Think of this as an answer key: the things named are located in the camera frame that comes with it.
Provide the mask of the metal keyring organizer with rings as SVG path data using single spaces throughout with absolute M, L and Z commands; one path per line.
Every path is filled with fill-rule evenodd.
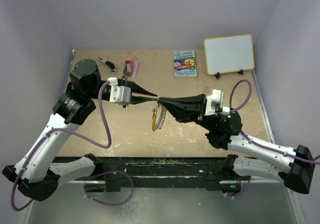
M 153 132 L 162 129 L 166 120 L 167 109 L 160 103 L 152 109 L 152 125 L 151 130 Z

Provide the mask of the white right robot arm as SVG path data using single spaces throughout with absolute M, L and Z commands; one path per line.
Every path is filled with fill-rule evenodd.
M 288 189 L 309 194 L 315 164 L 310 150 L 276 145 L 243 132 L 240 114 L 223 106 L 223 91 L 190 97 L 160 97 L 158 103 L 179 123 L 201 126 L 208 132 L 208 142 L 215 149 L 248 155 L 227 157 L 222 174 L 228 180 L 237 176 L 254 176 L 282 182 Z

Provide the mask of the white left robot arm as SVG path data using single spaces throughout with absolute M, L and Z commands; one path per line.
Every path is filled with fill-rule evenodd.
M 58 187 L 78 178 L 88 176 L 98 180 L 103 175 L 103 163 L 88 154 L 76 161 L 53 165 L 53 160 L 70 136 L 79 137 L 97 147 L 108 149 L 112 136 L 103 109 L 103 101 L 127 107 L 155 101 L 157 95 L 126 78 L 110 77 L 102 80 L 98 64 L 92 59 L 79 61 L 69 74 L 70 82 L 52 109 L 46 127 L 27 154 L 15 165 L 7 165 L 2 174 L 13 183 L 10 204 L 15 211 L 15 192 L 20 191 L 31 201 L 44 201 Z M 107 144 L 100 144 L 77 129 L 87 117 L 99 108 Z

